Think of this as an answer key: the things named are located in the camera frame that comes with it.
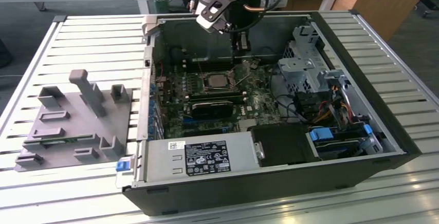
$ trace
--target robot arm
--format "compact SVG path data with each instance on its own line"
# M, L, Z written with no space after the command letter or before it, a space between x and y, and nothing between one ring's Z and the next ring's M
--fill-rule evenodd
M196 14L198 23L208 31L219 33L246 32L258 24L264 13L272 10L280 0L268 6L266 0L264 8L260 7L262 0L200 0Z

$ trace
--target white sticker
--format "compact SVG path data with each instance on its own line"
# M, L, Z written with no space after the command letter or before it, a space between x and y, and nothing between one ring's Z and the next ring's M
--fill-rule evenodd
M167 143L167 149L168 150L180 150L184 148L184 145L185 145L185 141L169 142L169 143Z
M220 163L220 164L218 165L218 167L227 167L227 166L230 166L228 163Z

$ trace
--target motherboard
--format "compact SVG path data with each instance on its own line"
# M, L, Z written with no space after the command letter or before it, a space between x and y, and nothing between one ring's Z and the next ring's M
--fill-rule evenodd
M244 132L282 122L268 79L272 64L192 59L157 79L164 137Z

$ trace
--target barcode sticker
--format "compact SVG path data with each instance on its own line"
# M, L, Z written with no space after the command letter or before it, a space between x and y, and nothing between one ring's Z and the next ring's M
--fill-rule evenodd
M169 142L169 143L167 143L167 149L168 150L180 150L184 148L184 145L185 145L185 141Z

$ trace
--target blue plastic clip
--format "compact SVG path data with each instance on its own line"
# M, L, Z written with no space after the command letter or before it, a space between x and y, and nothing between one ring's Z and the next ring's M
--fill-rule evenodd
M119 161L116 163L116 172L128 171L129 170L129 161Z
M364 127L367 134L371 134L374 132L370 125L364 125L363 127Z
M331 129L324 127L324 128L316 128L310 132L310 136L312 141L320 140L320 139L331 139L334 138Z

